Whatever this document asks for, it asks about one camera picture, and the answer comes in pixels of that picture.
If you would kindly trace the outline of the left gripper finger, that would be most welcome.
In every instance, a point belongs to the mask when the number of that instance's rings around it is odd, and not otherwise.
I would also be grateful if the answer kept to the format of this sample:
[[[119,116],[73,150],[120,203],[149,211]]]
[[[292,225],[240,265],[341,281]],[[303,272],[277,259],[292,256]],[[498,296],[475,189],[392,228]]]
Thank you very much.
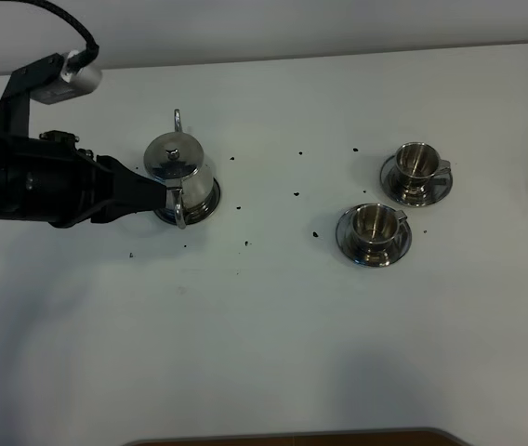
[[[164,184],[133,172],[111,156],[100,155],[97,163],[101,166],[96,181],[97,223],[165,208]]]

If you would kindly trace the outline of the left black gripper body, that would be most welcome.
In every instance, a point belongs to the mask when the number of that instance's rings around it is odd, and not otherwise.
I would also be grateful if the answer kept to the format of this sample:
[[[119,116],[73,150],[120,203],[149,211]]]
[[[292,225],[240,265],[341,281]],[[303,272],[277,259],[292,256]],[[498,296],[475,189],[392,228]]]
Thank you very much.
[[[77,148],[79,138],[72,133],[51,130],[39,139],[56,147],[50,158],[56,171],[42,188],[57,206],[57,217],[50,225],[71,228],[85,220],[105,223],[114,192],[112,158]]]

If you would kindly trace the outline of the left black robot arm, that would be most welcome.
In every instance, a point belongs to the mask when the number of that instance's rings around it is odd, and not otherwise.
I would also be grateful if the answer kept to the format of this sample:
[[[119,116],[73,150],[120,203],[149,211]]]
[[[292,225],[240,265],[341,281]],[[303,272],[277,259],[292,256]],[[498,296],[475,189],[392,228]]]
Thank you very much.
[[[165,207],[166,193],[115,158],[76,148],[72,134],[0,138],[0,220],[110,223]]]

